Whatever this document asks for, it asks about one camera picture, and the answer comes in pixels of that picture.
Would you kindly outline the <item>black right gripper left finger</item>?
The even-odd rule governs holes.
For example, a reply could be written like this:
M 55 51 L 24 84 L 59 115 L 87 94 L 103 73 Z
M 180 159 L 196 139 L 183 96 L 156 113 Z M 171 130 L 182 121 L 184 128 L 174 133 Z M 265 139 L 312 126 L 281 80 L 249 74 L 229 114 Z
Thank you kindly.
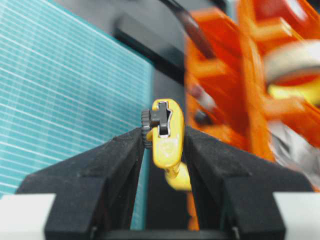
M 55 194 L 44 234 L 48 240 L 91 240 L 128 230 L 144 156 L 135 128 L 108 142 L 29 174 L 17 194 Z

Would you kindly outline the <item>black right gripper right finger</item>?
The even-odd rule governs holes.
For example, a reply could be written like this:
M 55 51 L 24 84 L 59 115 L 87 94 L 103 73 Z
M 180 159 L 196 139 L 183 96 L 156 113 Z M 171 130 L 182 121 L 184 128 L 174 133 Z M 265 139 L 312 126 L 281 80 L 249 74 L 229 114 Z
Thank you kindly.
M 187 164 L 199 228 L 241 240 L 282 240 L 285 224 L 275 192 L 312 192 L 301 173 L 274 164 L 187 126 Z

